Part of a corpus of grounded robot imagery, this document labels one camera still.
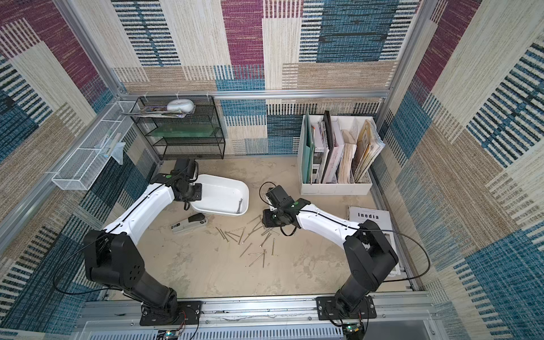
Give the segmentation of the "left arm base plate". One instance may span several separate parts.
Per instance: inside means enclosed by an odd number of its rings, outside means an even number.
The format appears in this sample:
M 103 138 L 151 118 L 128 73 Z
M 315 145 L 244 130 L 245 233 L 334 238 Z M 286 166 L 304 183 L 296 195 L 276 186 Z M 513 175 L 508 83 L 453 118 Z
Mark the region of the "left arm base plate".
M 197 325 L 202 304 L 199 300 L 178 301 L 174 307 L 163 309 L 142 305 L 140 326 Z

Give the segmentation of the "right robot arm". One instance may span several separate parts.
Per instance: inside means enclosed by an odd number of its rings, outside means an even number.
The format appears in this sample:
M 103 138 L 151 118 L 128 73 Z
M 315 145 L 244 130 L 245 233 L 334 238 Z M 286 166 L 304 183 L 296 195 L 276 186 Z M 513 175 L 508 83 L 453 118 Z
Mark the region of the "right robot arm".
M 329 214 L 303 198 L 294 200 L 282 186 L 266 191 L 269 208 L 263 211 L 267 228 L 293 225 L 294 230 L 307 230 L 341 247 L 347 257 L 350 276 L 334 296 L 333 309 L 340 318 L 355 318 L 368 309 L 366 296 L 378 290 L 399 258 L 378 224 L 362 223 Z

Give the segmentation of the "white Inedia magazine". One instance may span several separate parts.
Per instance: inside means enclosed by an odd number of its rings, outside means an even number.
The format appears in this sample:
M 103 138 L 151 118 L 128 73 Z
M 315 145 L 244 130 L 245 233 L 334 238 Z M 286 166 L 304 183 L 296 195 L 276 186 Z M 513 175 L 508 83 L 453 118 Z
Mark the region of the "white Inedia magazine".
M 349 207 L 344 238 L 348 267 L 356 279 L 398 279 L 401 275 L 390 214 L 368 208 Z

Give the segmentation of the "white plastic storage box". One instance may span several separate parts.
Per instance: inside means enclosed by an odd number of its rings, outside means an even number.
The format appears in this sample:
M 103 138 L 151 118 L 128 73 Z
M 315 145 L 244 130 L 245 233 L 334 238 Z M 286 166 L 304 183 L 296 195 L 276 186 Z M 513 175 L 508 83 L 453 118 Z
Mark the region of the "white plastic storage box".
M 192 202 L 191 208 L 208 215 L 237 217 L 249 208 L 249 187 L 242 181 L 202 174 L 197 183 L 201 184 L 202 199 Z M 240 214 L 237 214 L 239 200 L 243 198 Z

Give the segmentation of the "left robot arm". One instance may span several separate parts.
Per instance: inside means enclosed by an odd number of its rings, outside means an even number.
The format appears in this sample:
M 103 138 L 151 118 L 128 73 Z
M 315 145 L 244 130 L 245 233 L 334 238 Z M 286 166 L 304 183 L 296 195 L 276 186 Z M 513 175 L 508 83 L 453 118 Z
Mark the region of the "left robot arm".
M 172 202 L 186 207 L 202 198 L 197 183 L 198 163 L 177 160 L 168 174 L 157 174 L 144 193 L 119 218 L 102 230 L 92 230 L 84 237 L 84 265 L 88 280 L 121 290 L 125 296 L 142 304 L 142 323 L 174 324 L 180 308 L 177 293 L 146 272 L 137 250 L 141 236 L 155 218 Z

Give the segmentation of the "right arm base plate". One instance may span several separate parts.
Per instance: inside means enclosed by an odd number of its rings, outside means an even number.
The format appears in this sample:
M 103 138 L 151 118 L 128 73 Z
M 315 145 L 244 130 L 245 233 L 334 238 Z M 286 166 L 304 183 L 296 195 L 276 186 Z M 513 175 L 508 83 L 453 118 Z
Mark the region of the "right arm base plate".
M 319 320 L 367 320 L 377 317 L 371 296 L 366 296 L 351 312 L 339 309 L 334 296 L 318 296 L 315 302 Z

